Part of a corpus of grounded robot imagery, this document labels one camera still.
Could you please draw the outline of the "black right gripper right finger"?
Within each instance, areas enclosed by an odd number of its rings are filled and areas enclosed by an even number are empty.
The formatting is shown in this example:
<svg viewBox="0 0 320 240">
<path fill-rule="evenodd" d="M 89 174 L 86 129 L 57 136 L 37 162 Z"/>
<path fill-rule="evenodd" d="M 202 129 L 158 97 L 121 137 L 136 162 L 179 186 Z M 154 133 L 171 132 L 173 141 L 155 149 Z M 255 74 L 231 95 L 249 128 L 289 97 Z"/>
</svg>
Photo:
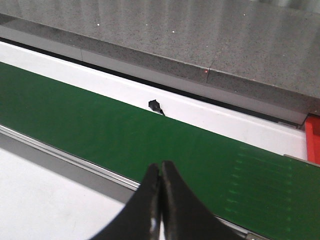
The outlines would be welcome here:
<svg viewBox="0 0 320 240">
<path fill-rule="evenodd" d="M 161 207 L 167 240 L 239 240 L 196 197 L 172 161 L 161 164 Z"/>
</svg>

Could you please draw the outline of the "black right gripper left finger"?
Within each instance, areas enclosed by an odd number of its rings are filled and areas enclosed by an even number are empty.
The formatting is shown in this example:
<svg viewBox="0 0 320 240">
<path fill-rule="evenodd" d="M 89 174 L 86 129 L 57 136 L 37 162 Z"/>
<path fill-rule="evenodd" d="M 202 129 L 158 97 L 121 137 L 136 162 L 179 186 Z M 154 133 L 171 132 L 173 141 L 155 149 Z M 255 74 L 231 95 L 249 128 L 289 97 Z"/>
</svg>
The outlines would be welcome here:
<svg viewBox="0 0 320 240">
<path fill-rule="evenodd" d="M 161 225 L 160 187 L 159 167 L 153 163 L 123 209 L 92 239 L 158 240 Z"/>
</svg>

